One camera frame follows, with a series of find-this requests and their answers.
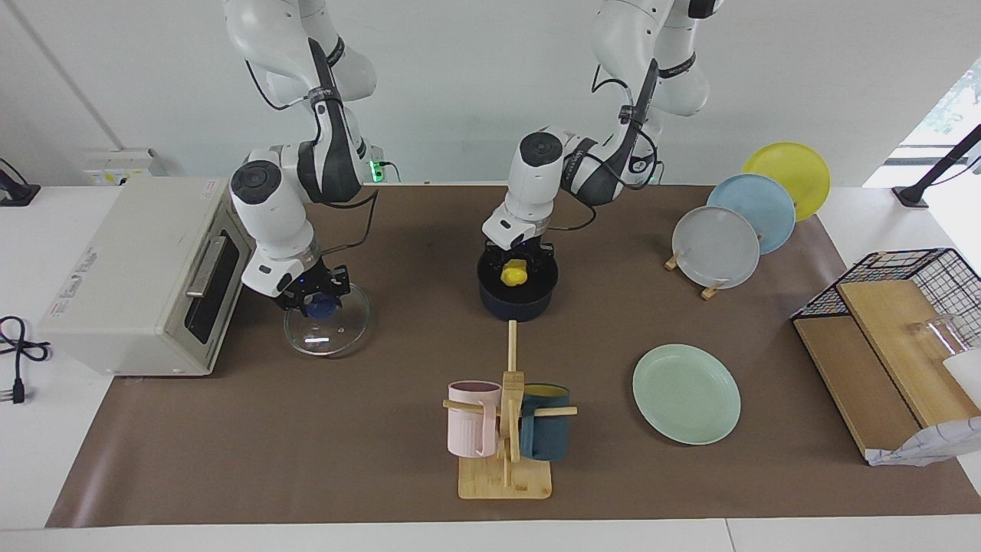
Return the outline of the glass lid with purple knob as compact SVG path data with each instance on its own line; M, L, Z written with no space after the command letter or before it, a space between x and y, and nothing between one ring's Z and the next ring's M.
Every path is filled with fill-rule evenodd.
M316 293L302 308L285 311L284 334L295 350L315 357L339 357L351 352L371 321L370 301L361 287L350 286L343 296Z

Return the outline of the wooden plate rack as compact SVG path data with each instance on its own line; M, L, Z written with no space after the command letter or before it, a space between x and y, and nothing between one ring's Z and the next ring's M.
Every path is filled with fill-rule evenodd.
M663 262L663 268L667 271L680 271L691 283L700 287L701 300L710 301L721 290L723 280L710 275L710 271L705 272L704 263L696 255L683 249L674 251Z

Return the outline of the grey plate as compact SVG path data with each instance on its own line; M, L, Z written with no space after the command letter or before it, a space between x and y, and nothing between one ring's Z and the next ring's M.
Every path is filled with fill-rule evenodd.
M760 241L749 221L731 209L707 205L684 214L672 237L672 258L703 288L743 285L756 272Z

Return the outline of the pale green plate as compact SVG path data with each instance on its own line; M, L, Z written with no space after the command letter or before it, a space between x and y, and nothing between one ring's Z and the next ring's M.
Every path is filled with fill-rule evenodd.
M731 371L706 350L665 343L635 364L635 405L652 429L676 443L707 446L728 437L742 413Z

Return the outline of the light blue plate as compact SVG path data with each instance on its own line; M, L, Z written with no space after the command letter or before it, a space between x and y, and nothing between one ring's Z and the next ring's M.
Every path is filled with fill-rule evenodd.
M774 179L743 172L714 187L708 205L735 211L751 224L760 241L760 254L777 251L796 226L796 207L789 193Z

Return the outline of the brown table mat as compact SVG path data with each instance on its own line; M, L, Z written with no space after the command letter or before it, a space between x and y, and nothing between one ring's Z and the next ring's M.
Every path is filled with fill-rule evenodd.
M625 192L553 236L559 283L519 326L517 356L579 409L550 498L462 500L446 450L448 384L499 380L506 364L506 324L475 276L481 221L504 192L386 186L368 244L336 258L372 305L353 353L298 353L272 301L243 291L212 376L111 383L47 524L981 513L959 462L869 467L856 448L789 321L845 269L819 220L710 301L663 269L677 220L708 192ZM682 446L638 412L635 364L663 343L731 371L742 412L725 439Z

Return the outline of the beige toaster oven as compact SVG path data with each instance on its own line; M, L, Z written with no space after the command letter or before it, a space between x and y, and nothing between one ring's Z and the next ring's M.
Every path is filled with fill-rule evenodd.
M209 375L252 252L227 179L132 179L39 332L95 373Z

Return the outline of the pink mug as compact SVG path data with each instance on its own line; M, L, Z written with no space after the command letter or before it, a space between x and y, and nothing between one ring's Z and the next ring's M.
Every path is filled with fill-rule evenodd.
M448 410L446 448L460 458L488 458L497 454L497 408L502 385L497 382L462 380L448 385L448 399L477 407L477 411Z

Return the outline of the dark blue mug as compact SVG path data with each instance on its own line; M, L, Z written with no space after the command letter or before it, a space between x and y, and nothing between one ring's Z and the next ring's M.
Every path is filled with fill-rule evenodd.
M523 458L554 462L562 460L569 447L568 416L536 416L537 409L571 405L569 389L548 383L528 383L520 409L519 447Z

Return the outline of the wooden mug tree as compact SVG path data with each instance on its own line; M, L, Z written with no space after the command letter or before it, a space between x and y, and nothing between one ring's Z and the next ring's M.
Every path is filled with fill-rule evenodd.
M517 368L518 322L508 321L507 366L502 382L483 392L448 387L442 405L449 412L477 417L469 431L475 438L472 455L458 454L457 495L464 500L542 500L553 493L551 465L520 452L520 437L532 433L522 420L525 374Z

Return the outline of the black clamp base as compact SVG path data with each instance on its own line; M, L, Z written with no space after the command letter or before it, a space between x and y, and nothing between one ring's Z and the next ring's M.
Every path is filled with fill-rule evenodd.
M0 206L27 206L40 189L40 185L31 184L13 164L0 157Z

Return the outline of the wooden shelf boards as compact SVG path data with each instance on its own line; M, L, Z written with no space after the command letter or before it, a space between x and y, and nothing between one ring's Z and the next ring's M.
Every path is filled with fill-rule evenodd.
M935 317L910 281L837 286L851 314L794 321L861 454L896 450L921 429L981 416L911 325Z

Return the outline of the clear glass cup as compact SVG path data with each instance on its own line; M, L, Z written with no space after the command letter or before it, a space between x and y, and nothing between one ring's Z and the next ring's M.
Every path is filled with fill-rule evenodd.
M938 350L942 360L981 348L966 318L957 314L938 314L915 322L911 329L923 346Z

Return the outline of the white crumpled cloth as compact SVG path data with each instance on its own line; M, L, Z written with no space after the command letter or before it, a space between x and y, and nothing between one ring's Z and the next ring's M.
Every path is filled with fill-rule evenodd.
M896 450L868 448L863 458L871 467L926 467L978 451L981 451L981 416L935 424L919 430Z

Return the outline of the white wall socket box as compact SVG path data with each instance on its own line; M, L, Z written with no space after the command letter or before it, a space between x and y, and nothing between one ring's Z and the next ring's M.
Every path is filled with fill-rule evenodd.
M151 148L85 150L83 174L92 186L122 186L136 177L168 177Z

